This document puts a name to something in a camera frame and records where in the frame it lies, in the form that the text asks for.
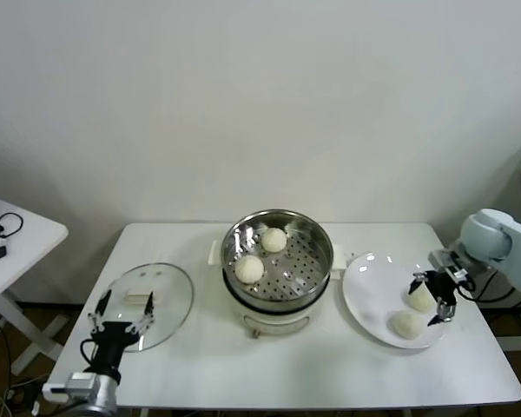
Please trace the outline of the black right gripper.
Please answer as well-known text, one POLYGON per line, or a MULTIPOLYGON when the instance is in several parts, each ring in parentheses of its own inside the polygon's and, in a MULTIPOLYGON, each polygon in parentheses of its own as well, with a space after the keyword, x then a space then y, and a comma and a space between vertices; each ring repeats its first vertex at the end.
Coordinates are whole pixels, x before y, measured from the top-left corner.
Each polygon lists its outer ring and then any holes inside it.
POLYGON ((427 326, 451 322, 456 312, 456 282, 444 271, 417 272, 413 274, 408 294, 413 294, 422 285, 427 286, 438 303, 436 314, 428 321, 427 326))

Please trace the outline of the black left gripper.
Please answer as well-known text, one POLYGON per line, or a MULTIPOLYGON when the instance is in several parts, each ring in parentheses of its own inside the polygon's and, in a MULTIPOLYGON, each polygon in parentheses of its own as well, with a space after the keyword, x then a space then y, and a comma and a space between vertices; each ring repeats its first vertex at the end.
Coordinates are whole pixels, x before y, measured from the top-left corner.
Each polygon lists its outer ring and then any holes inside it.
POLYGON ((134 323, 104 320, 111 293, 111 290, 105 291, 97 302, 95 310, 89 313, 90 338, 84 342, 93 341, 96 345, 96 353, 90 360, 85 357, 89 365, 84 371, 106 375, 115 382, 120 382, 122 377, 119 367, 125 348, 137 343, 140 339, 139 334, 146 333, 155 322, 154 293, 151 292, 148 296, 142 318, 134 323))

